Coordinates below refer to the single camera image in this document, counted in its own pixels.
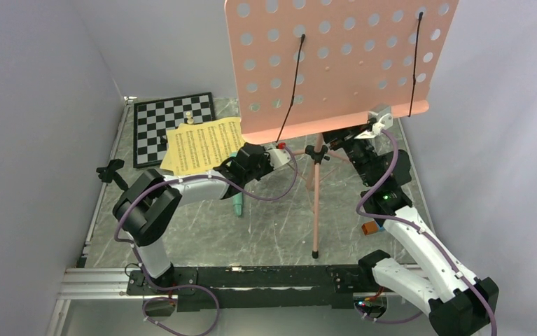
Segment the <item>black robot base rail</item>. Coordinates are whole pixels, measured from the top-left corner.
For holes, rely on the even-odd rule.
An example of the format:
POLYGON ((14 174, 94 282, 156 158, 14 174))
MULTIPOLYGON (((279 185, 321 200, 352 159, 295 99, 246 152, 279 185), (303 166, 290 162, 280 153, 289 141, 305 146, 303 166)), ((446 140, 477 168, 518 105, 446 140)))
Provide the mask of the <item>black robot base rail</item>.
POLYGON ((361 279, 358 265, 175 267, 172 278, 151 285, 140 269, 128 274, 128 296, 172 298, 165 308, 153 303, 154 316, 202 309, 319 307, 353 309, 381 316, 388 306, 378 285, 361 279))

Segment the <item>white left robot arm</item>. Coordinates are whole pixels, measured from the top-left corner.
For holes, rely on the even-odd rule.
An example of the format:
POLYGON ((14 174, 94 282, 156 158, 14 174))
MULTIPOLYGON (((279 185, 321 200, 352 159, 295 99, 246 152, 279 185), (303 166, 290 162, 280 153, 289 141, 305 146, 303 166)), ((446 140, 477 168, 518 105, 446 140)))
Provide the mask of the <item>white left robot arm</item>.
POLYGON ((162 236, 176 210, 205 200, 224 200, 239 193, 251 182, 274 171, 269 150, 246 143, 234 157, 211 169, 211 178, 166 177, 148 169, 120 196, 112 214, 120 220, 149 188, 161 186, 145 196, 121 225, 135 245, 140 263, 147 270, 145 285, 156 294, 167 292, 174 282, 174 265, 165 250, 162 236))

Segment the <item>pink perforated music stand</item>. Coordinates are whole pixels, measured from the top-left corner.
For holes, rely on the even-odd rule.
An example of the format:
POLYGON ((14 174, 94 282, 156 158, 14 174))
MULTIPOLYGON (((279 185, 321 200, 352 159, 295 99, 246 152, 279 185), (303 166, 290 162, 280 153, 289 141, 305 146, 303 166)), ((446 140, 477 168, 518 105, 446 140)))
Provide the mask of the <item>pink perforated music stand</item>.
POLYGON ((226 1, 242 135, 265 144, 429 109, 458 2, 226 1))

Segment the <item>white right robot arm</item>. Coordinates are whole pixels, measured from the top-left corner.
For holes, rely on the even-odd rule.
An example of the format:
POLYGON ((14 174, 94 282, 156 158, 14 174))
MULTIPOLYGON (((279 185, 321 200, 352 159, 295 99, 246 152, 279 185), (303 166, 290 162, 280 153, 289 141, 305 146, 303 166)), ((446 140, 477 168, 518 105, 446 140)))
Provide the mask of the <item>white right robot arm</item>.
POLYGON ((377 227, 399 241, 424 275, 415 274, 378 250, 359 260, 359 285, 367 291, 380 286, 399 294, 427 316, 437 335, 475 335, 485 326, 497 335, 498 285, 468 269, 425 224, 403 190, 412 182, 411 160, 395 137, 382 132, 392 149, 379 154, 369 140, 358 137, 361 130, 329 131, 323 138, 330 149, 344 151, 368 187, 361 193, 356 213, 374 219, 377 227))

